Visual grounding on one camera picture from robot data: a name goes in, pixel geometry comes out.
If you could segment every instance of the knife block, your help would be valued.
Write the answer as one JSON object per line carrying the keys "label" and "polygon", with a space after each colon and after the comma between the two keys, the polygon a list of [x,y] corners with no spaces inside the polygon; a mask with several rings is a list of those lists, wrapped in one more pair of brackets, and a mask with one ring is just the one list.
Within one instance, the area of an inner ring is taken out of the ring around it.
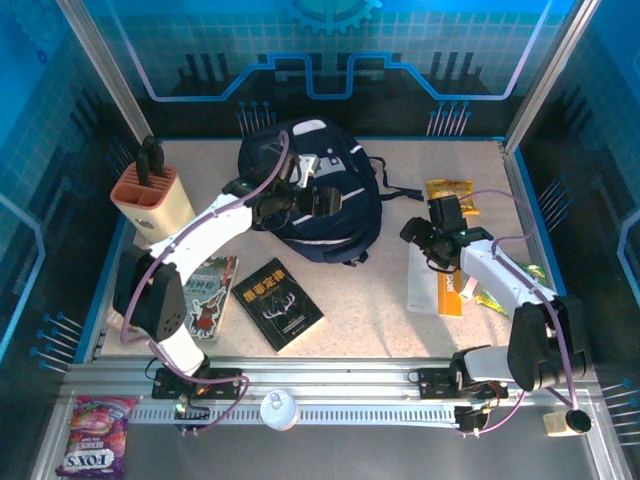
{"label": "knife block", "polygon": [[173,235],[195,218],[178,172],[164,167],[167,178],[149,174],[150,187],[138,184],[135,163],[124,171],[113,190],[111,201],[151,243]]}

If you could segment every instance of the black book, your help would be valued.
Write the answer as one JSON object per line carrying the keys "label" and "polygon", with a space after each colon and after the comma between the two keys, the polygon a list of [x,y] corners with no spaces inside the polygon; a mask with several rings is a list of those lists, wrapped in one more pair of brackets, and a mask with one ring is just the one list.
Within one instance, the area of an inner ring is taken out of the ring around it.
{"label": "black book", "polygon": [[238,283],[232,292],[276,352],[324,317],[277,258]]}

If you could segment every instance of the paper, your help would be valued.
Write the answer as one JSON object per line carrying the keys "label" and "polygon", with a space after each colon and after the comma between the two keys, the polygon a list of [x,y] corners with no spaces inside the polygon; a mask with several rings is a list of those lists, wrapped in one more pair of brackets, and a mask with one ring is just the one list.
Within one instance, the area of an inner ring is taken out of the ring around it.
{"label": "paper", "polygon": [[417,245],[409,244],[407,310],[438,314],[438,275],[427,267],[427,259]]}
{"label": "paper", "polygon": [[462,273],[434,272],[420,249],[409,244],[407,309],[414,313],[462,317]]}

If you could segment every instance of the book cover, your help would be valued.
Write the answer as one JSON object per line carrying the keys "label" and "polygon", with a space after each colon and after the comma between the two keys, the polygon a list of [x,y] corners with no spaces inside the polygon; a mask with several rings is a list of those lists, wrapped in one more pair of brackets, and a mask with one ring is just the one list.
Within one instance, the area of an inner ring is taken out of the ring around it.
{"label": "book cover", "polygon": [[237,268],[238,257],[211,256],[189,277],[184,286],[185,324],[193,338],[216,339]]}
{"label": "book cover", "polygon": [[317,305],[277,258],[238,283],[233,294],[276,352],[323,318]]}

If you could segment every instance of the white label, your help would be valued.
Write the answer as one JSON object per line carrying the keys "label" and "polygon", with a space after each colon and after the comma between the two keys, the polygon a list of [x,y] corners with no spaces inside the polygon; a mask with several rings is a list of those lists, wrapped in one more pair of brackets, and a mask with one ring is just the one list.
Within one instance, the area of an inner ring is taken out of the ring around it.
{"label": "white label", "polygon": [[109,449],[80,450],[69,452],[64,457],[62,466],[67,470],[87,470],[105,468],[113,463],[113,452]]}
{"label": "white label", "polygon": [[295,136],[298,136],[313,132],[314,130],[322,130],[323,128],[327,128],[327,124],[322,120],[314,119],[294,125],[292,131]]}
{"label": "white label", "polygon": [[323,175],[329,175],[334,172],[345,172],[346,170],[340,157],[322,157],[313,176],[322,177]]}
{"label": "white label", "polygon": [[446,275],[446,277],[447,277],[447,280],[446,280],[447,292],[453,293],[455,291],[455,287],[453,285],[453,275]]}

